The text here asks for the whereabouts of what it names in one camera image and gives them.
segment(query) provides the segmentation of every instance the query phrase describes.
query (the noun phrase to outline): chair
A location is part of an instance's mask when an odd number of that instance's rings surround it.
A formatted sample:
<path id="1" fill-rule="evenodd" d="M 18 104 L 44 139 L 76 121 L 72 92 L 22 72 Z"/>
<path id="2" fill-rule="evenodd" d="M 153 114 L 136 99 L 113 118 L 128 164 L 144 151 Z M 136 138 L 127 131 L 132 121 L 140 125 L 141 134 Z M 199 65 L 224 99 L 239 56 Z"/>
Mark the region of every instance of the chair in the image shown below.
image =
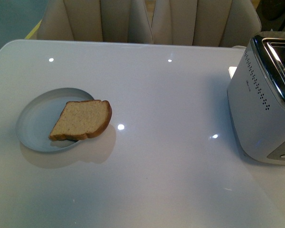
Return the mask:
<path id="1" fill-rule="evenodd" d="M 247 46 L 260 31 L 250 0 L 157 0 L 152 21 L 155 44 Z"/>
<path id="2" fill-rule="evenodd" d="M 37 39 L 153 43 L 143 0 L 50 0 Z"/>

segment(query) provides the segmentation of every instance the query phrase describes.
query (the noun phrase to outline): glossy tabletop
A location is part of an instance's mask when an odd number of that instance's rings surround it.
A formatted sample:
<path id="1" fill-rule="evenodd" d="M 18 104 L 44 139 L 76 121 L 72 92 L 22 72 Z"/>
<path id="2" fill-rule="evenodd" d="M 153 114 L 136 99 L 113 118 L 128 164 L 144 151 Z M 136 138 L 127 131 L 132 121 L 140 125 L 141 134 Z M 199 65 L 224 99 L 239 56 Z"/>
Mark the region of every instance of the glossy tabletop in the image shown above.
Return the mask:
<path id="1" fill-rule="evenodd" d="M 18 40 L 0 51 L 0 228 L 285 228 L 285 166 L 239 147 L 228 68 L 244 50 Z M 16 136 L 35 97 L 108 100 L 97 138 L 39 153 Z"/>

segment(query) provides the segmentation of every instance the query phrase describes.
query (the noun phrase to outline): white plate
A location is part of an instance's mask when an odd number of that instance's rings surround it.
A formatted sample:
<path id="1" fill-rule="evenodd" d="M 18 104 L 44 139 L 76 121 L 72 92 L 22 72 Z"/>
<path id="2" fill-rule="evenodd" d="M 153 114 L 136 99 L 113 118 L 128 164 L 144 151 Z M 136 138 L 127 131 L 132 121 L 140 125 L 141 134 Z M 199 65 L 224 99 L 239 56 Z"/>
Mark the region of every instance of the white plate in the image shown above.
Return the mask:
<path id="1" fill-rule="evenodd" d="M 31 101 L 21 112 L 16 132 L 28 148 L 39 152 L 58 152 L 74 146 L 78 141 L 55 141 L 48 136 L 68 101 L 93 100 L 87 92 L 75 88 L 61 88 L 46 92 Z"/>

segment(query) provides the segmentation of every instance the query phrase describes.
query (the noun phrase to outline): bread slice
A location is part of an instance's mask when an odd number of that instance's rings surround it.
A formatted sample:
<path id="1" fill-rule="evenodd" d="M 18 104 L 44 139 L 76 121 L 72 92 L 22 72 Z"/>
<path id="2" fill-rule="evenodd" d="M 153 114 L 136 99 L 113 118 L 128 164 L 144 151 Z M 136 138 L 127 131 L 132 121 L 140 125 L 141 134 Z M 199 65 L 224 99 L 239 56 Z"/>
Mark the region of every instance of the bread slice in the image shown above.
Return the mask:
<path id="1" fill-rule="evenodd" d="M 108 101 L 69 101 L 52 129 L 49 139 L 84 140 L 99 136 L 109 125 L 112 109 Z"/>

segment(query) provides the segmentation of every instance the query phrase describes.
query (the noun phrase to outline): toaster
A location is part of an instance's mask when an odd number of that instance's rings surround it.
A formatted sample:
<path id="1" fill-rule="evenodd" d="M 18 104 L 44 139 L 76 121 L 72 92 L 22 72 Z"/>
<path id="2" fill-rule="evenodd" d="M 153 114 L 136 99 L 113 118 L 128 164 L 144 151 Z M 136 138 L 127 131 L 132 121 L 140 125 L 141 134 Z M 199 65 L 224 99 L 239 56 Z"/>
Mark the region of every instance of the toaster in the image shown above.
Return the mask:
<path id="1" fill-rule="evenodd" d="M 227 94 L 244 152 L 259 162 L 285 165 L 285 32 L 251 38 Z"/>

